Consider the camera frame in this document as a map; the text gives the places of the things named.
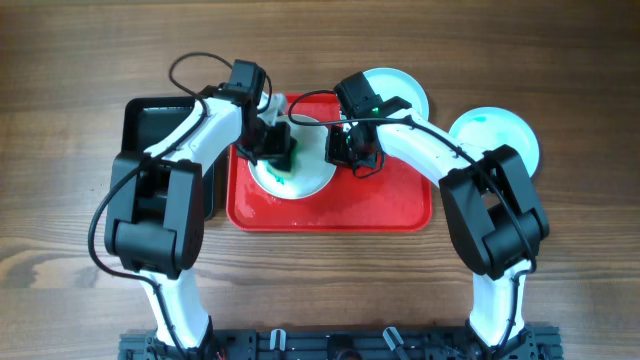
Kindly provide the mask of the green yellow scrub sponge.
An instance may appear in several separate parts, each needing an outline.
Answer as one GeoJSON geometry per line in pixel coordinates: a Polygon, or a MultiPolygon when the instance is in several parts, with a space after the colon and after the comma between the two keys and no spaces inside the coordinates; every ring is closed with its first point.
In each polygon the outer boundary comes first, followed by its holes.
{"type": "Polygon", "coordinates": [[[276,159],[268,160],[267,171],[278,179],[289,179],[294,173],[294,158],[297,141],[292,139],[286,152],[276,159]]]}

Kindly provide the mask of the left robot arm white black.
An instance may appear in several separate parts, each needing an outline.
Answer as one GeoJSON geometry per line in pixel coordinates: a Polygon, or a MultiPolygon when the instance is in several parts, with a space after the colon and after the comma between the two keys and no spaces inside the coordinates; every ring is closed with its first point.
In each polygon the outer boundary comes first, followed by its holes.
{"type": "Polygon", "coordinates": [[[165,138],[115,158],[94,217],[106,220],[105,248],[120,259],[120,277],[141,283],[157,323],[122,335],[119,358],[224,358],[193,269],[204,237],[203,175],[230,145],[252,163],[291,169],[298,142],[277,119],[284,109],[281,94],[215,87],[196,95],[191,113],[165,138]]]}

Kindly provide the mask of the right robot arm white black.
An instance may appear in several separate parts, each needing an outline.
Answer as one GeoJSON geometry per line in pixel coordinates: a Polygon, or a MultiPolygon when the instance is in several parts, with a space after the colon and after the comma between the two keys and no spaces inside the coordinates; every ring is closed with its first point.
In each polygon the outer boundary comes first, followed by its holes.
{"type": "Polygon", "coordinates": [[[550,225],[522,158],[501,145],[467,145],[394,97],[344,100],[346,119],[333,124],[327,162],[358,170],[401,160],[439,188],[451,242],[474,275],[474,304],[465,326],[428,329],[418,350],[395,327],[383,332],[399,359],[552,359],[562,352],[554,328],[522,316],[524,281],[550,225]]]}

